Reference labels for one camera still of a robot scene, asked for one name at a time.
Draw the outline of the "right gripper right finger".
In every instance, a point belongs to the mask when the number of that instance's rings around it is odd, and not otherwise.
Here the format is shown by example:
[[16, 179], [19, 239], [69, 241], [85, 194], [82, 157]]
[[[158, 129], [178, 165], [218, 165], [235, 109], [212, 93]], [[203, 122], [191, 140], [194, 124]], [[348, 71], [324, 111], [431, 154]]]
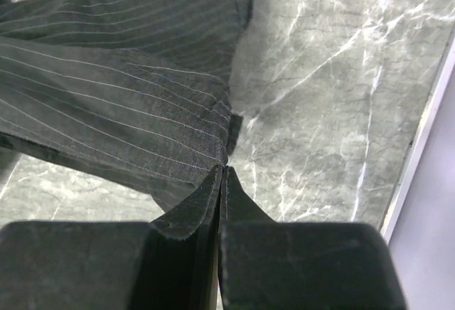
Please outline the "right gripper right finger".
[[218, 271], [225, 309], [404, 309], [388, 247], [366, 223], [279, 223], [242, 189], [220, 185]]

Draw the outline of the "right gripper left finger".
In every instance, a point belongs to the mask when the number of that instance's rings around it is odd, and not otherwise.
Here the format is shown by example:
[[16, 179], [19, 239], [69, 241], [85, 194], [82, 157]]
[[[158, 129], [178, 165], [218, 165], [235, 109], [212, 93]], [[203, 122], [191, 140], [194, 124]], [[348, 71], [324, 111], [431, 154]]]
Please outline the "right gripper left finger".
[[1, 308], [214, 309], [222, 174], [151, 222], [4, 226]]

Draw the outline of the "black pinstriped shirt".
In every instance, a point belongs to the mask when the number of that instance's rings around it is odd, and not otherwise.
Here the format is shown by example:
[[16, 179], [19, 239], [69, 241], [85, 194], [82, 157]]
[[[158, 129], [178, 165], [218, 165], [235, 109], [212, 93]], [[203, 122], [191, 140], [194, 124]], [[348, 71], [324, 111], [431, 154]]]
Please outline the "black pinstriped shirt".
[[1, 145], [151, 195], [189, 196], [235, 148], [253, 0], [1, 4]]

